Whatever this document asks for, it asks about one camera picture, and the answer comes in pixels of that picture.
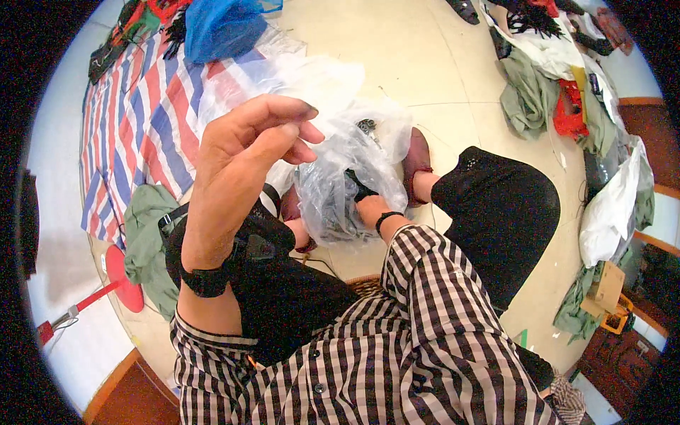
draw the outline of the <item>black wristband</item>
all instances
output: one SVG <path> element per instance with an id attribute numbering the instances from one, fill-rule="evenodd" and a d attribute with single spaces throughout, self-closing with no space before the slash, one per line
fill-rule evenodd
<path id="1" fill-rule="evenodd" d="M 388 213 L 383 213 L 383 214 L 380 216 L 380 218 L 378 219 L 378 221 L 375 222 L 375 231 L 378 232 L 378 236 L 382 237 L 382 235 L 380 234 L 380 225 L 382 224 L 382 222 L 383 222 L 387 217 L 391 217 L 391 216 L 402 216 L 402 217 L 403 217 L 404 214 L 402 214 L 401 212 L 397 212 L 397 211 L 390 211 L 390 212 L 388 212 Z"/>

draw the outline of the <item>wooden door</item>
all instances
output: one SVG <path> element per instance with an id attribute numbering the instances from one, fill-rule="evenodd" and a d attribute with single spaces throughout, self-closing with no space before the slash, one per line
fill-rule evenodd
<path id="1" fill-rule="evenodd" d="M 97 391 L 83 420 L 88 425 L 177 425 L 180 403 L 135 348 Z"/>
<path id="2" fill-rule="evenodd" d="M 659 361 L 659 351 L 635 330 L 621 335 L 595 331 L 578 367 L 626 419 Z"/>

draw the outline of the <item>striped shirt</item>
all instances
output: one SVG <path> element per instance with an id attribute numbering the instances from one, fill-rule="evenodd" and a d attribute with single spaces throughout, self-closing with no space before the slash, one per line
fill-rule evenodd
<path id="1" fill-rule="evenodd" d="M 384 292 L 354 303 L 287 361 L 251 363 L 257 340 L 177 314 L 184 424 L 555 424 L 476 272 L 427 226 L 390 242 Z"/>

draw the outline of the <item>white wall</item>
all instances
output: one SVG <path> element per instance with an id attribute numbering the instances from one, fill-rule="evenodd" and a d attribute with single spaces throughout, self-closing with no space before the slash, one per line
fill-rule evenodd
<path id="1" fill-rule="evenodd" d="M 588 413 L 595 425 L 612 425 L 621 420 L 619 413 L 609 404 L 609 401 L 583 376 L 583 373 L 576 375 L 572 384 L 583 392 L 585 396 L 585 411 Z"/>
<path id="2" fill-rule="evenodd" d="M 121 0 L 107 0 L 99 22 L 115 22 Z M 33 123 L 28 167 L 36 175 L 40 208 L 37 274 L 28 282 L 35 324 L 53 321 L 101 287 L 90 245 L 80 228 L 80 128 L 90 53 L 108 35 L 88 21 L 56 68 Z M 99 386 L 133 349 L 104 297 L 79 322 L 45 346 L 57 382 L 83 411 Z"/>
<path id="3" fill-rule="evenodd" d="M 655 192 L 654 225 L 642 233 L 680 248 L 680 200 Z"/>
<path id="4" fill-rule="evenodd" d="M 603 0 L 575 1 L 593 16 L 597 15 L 598 7 L 607 7 Z M 654 74 L 637 45 L 630 56 L 616 49 L 609 56 L 598 58 L 619 97 L 661 97 Z"/>

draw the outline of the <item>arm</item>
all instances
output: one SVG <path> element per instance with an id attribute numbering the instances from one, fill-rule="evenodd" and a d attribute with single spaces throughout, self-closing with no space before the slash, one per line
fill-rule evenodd
<path id="1" fill-rule="evenodd" d="M 381 197 L 357 203 L 367 226 L 386 208 Z M 383 287 L 411 321 L 418 390 L 404 401 L 405 411 L 438 423 L 456 417 L 468 423 L 556 423 L 458 247 L 400 216 L 385 219 L 380 231 L 388 244 Z"/>
<path id="2" fill-rule="evenodd" d="M 229 256 L 275 161 L 316 159 L 301 140 L 323 140 L 308 122 L 316 114 L 298 99 L 264 95 L 206 127 L 182 242 L 185 271 L 216 269 Z M 239 305 L 224 285 L 224 293 L 214 298 L 197 296 L 184 282 L 180 288 L 171 340 L 184 424 L 243 419 L 236 400 L 243 392 L 241 379 L 254 369 L 250 352 L 257 340 L 241 337 Z"/>

